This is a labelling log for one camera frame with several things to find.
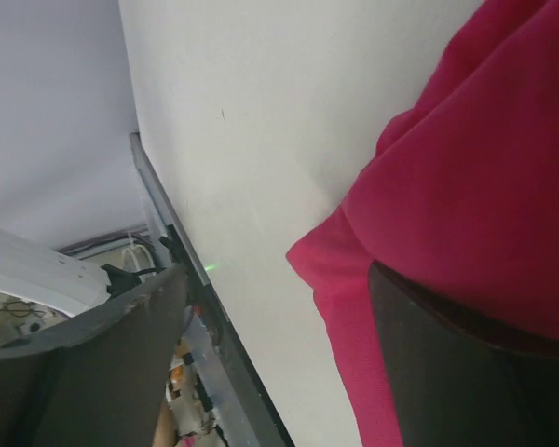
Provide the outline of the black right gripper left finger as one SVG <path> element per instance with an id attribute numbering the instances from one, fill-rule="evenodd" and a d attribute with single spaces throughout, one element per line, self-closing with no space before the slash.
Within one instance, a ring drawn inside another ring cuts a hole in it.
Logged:
<path id="1" fill-rule="evenodd" d="M 184 326 L 176 265 L 0 348 L 0 446 L 149 446 Z"/>

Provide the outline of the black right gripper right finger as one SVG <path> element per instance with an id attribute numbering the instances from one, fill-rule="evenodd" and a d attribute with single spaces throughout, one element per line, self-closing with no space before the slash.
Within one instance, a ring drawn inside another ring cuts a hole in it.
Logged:
<path id="1" fill-rule="evenodd" d="M 405 446 L 559 446 L 559 341 L 380 263 L 370 301 Z"/>

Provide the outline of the crimson pink t shirt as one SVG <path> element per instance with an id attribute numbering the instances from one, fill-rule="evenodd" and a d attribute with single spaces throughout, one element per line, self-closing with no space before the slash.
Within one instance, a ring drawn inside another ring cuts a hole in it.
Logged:
<path id="1" fill-rule="evenodd" d="M 559 340 L 559 1 L 487 1 L 337 209 L 287 252 L 366 446 L 402 437 L 368 271 Z"/>

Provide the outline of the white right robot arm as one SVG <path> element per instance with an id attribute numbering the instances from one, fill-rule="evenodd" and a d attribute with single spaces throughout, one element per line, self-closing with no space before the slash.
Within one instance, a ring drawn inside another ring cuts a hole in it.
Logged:
<path id="1" fill-rule="evenodd" d="M 559 446 L 559 342 L 369 272 L 406 446 Z M 180 265 L 138 274 L 0 230 L 0 292 L 67 320 L 0 348 L 0 446 L 147 446 L 184 328 Z"/>

